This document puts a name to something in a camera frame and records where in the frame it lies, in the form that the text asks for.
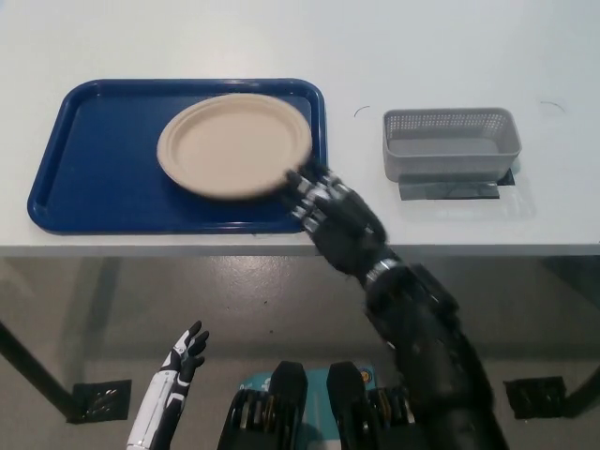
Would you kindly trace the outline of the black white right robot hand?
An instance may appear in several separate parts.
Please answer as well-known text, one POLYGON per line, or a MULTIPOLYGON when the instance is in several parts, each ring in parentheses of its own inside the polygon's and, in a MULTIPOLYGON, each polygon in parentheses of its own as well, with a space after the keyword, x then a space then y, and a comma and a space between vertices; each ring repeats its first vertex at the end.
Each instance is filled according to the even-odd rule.
POLYGON ((329 168, 308 164, 285 173, 284 202, 318 253, 366 285, 400 266, 386 230, 363 198, 329 168))

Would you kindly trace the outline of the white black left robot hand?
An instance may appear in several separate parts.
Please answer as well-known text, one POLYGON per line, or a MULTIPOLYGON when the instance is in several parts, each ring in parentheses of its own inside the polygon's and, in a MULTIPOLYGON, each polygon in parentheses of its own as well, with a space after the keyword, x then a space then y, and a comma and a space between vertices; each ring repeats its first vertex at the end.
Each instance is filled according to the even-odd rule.
POLYGON ((126 449, 169 449, 196 370, 204 363, 209 332, 196 321, 171 347, 154 374, 127 439, 126 449))

